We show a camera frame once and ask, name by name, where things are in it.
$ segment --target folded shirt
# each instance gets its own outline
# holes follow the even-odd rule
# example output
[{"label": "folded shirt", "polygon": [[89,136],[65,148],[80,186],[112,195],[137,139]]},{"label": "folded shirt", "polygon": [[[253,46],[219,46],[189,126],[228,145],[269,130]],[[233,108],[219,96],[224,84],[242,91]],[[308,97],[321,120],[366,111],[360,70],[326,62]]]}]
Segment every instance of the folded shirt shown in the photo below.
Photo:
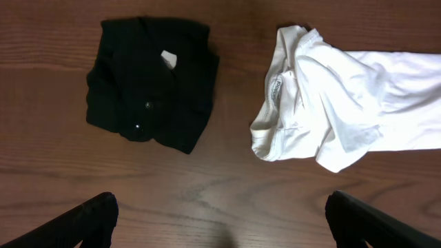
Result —
[{"label": "folded shirt", "polygon": [[130,141],[154,138],[189,154],[207,125],[219,58],[209,27],[133,18],[101,23],[86,121]]},{"label": "folded shirt", "polygon": [[369,151],[441,147],[441,55],[343,52],[281,28],[251,125],[265,161],[316,157],[332,172]]}]

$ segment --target wooden table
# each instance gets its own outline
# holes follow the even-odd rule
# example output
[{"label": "wooden table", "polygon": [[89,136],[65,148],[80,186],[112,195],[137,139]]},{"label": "wooden table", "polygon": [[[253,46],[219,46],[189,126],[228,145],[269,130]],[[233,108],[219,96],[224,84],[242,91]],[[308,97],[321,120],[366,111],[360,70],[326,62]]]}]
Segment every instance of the wooden table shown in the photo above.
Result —
[{"label": "wooden table", "polygon": [[[440,12],[438,0],[1,0],[0,243],[106,191],[113,247],[335,247],[336,189],[441,238],[441,151],[370,153],[333,174],[312,158],[260,161],[249,133],[277,27],[317,28],[342,50],[441,53]],[[191,155],[85,122],[99,22],[138,15],[212,28],[215,104]]]}]

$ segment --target white t-shirt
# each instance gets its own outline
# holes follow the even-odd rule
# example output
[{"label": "white t-shirt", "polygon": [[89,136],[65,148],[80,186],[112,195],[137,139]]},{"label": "white t-shirt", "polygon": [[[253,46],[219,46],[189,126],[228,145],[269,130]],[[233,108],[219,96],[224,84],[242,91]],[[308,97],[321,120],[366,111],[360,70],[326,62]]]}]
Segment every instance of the white t-shirt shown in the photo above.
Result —
[{"label": "white t-shirt", "polygon": [[251,133],[265,161],[315,156],[332,172],[369,151],[441,148],[441,54],[343,52],[281,28]]}]

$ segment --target black shirt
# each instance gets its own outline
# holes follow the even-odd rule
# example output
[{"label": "black shirt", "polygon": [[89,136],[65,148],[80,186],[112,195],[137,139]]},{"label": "black shirt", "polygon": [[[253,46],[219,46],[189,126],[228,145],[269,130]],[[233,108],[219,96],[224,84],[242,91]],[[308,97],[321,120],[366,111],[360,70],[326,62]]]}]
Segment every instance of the black shirt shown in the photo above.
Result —
[{"label": "black shirt", "polygon": [[[88,123],[189,154],[207,125],[219,58],[209,28],[182,19],[103,21],[87,80]],[[161,53],[177,56],[170,69]]]}]

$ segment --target clothing label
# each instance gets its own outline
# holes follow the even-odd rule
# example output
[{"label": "clothing label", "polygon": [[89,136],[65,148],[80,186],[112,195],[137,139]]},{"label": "clothing label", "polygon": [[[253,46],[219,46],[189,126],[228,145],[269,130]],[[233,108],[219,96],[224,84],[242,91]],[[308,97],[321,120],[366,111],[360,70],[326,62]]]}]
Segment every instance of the clothing label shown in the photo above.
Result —
[{"label": "clothing label", "polygon": [[169,69],[173,69],[176,66],[176,62],[178,61],[178,57],[175,54],[172,54],[172,53],[164,50],[161,53],[161,57],[163,57],[163,60],[167,64],[167,67]]},{"label": "clothing label", "polygon": [[271,99],[275,101],[280,98],[280,87],[282,85],[282,76],[278,75],[271,89]]}]

